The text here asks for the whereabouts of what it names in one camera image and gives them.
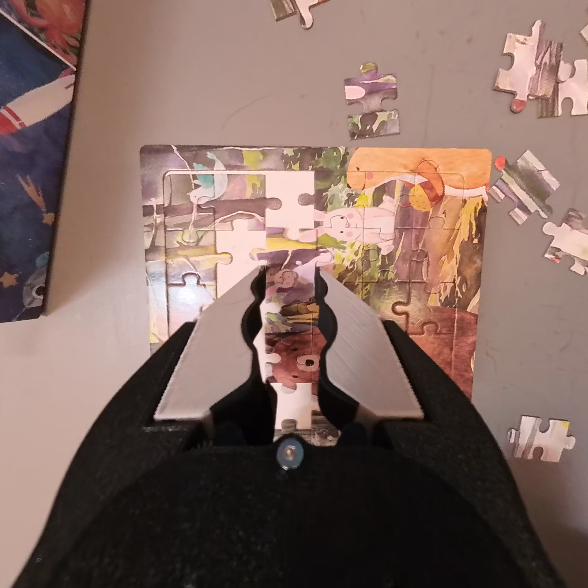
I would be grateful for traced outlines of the grey desk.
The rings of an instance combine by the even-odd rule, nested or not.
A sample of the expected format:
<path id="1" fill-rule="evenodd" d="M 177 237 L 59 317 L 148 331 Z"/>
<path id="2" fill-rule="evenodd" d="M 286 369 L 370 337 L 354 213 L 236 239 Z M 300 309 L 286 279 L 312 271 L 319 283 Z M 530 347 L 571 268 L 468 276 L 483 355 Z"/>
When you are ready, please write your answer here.
<path id="1" fill-rule="evenodd" d="M 560 182 L 559 223 L 587 213 L 587 117 L 512 114 L 493 91 L 508 32 L 536 19 L 587 57 L 587 1 L 329 1 L 275 22 L 268 1 L 93 1 L 48 313 L 1 325 L 1 587 L 34 548 L 72 456 L 149 357 L 139 150 L 144 144 L 530 149 Z M 345 80 L 393 74 L 400 133 L 349 138 Z M 569 586 L 587 581 L 587 278 L 544 258 L 537 214 L 489 199 L 473 400 L 505 451 L 522 414 L 568 419 L 559 464 L 513 460 Z"/>

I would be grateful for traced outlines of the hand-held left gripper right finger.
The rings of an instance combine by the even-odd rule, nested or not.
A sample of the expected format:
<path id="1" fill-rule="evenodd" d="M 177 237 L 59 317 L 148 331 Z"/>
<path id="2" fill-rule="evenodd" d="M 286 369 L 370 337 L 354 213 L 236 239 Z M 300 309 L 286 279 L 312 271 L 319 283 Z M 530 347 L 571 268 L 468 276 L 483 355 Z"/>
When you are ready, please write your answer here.
<path id="1" fill-rule="evenodd" d="M 424 419 L 401 361 L 378 314 L 329 272 L 318 270 L 316 286 L 324 286 L 321 318 L 334 317 L 334 333 L 320 327 L 327 344 L 321 376 L 324 386 L 351 400 L 355 422 Z"/>

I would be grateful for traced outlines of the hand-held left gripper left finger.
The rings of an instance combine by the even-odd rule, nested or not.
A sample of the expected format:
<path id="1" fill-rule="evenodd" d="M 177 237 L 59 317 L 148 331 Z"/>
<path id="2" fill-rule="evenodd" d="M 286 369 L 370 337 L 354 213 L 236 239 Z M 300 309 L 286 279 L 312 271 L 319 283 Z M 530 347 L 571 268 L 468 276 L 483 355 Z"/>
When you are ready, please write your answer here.
<path id="1" fill-rule="evenodd" d="M 201 420 L 259 375 L 254 340 L 262 328 L 265 270 L 257 266 L 201 312 L 155 410 L 156 422 Z"/>

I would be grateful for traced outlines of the purple green puzzle piece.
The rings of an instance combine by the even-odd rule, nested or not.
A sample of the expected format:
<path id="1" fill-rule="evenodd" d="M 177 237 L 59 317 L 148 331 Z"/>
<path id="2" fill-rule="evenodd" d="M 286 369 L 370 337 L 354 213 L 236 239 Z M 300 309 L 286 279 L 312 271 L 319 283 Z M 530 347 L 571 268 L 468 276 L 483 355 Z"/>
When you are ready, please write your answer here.
<path id="1" fill-rule="evenodd" d="M 345 98 L 348 106 L 360 105 L 362 112 L 348 116 L 351 140 L 397 135 L 400 133 L 398 110 L 384 110 L 386 99 L 396 99 L 398 87 L 392 73 L 378 73 L 375 63 L 364 63 L 358 77 L 345 80 Z"/>

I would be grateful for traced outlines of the large white grey puzzle piece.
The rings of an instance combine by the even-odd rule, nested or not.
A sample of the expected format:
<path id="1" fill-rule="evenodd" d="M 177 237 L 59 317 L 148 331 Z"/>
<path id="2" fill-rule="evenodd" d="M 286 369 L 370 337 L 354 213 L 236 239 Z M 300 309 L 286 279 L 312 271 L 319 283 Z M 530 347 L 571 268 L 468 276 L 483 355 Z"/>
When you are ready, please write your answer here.
<path id="1" fill-rule="evenodd" d="M 513 457 L 517 459 L 533 459 L 536 449 L 541 449 L 540 460 L 560 462 L 562 452 L 574 448 L 576 437 L 569 436 L 570 422 L 567 420 L 549 420 L 545 432 L 540 430 L 541 418 L 521 416 L 517 429 L 507 431 L 507 440 L 513 445 Z"/>

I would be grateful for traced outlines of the purple pink puzzle piece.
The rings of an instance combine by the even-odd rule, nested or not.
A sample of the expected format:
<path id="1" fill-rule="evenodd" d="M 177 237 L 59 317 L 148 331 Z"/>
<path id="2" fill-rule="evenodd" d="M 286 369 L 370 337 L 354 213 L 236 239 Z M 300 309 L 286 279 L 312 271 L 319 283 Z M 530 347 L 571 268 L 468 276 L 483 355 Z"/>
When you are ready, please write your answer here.
<path id="1" fill-rule="evenodd" d="M 301 270 L 267 268 L 265 299 L 261 305 L 267 334 L 302 333 L 318 325 L 319 306 L 313 279 Z"/>

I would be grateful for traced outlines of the forest animal jigsaw puzzle board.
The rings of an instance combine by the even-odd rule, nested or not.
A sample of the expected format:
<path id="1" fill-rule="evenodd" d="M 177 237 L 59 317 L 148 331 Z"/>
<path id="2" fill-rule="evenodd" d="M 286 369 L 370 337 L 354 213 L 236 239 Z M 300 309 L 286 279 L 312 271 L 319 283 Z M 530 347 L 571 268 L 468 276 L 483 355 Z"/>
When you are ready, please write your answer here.
<path id="1" fill-rule="evenodd" d="M 486 149 L 145 145 L 150 340 L 257 266 L 330 272 L 472 395 L 492 156 Z M 318 325 L 257 335 L 275 435 L 334 445 L 317 400 Z"/>

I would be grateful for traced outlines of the grey striped puzzle piece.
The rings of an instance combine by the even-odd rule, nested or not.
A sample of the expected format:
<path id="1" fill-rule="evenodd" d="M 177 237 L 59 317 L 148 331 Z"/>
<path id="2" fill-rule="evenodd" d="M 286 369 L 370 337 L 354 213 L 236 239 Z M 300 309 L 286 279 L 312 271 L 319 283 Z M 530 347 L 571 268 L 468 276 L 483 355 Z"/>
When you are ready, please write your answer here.
<path id="1" fill-rule="evenodd" d="M 578 59 L 569 64 L 560 62 L 553 93 L 548 99 L 539 99 L 539 118 L 554 118 L 562 114 L 564 99 L 572 101 L 571 115 L 587 114 L 587 60 Z"/>

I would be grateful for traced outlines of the dark blue illustrated puzzle box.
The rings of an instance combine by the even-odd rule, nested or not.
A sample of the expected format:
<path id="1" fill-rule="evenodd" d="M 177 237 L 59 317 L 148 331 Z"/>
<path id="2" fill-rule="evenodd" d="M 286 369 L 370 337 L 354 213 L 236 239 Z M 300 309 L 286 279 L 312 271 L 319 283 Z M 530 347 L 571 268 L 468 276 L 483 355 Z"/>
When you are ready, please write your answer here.
<path id="1" fill-rule="evenodd" d="M 43 312 L 85 4 L 1 1 L 2 323 Z"/>

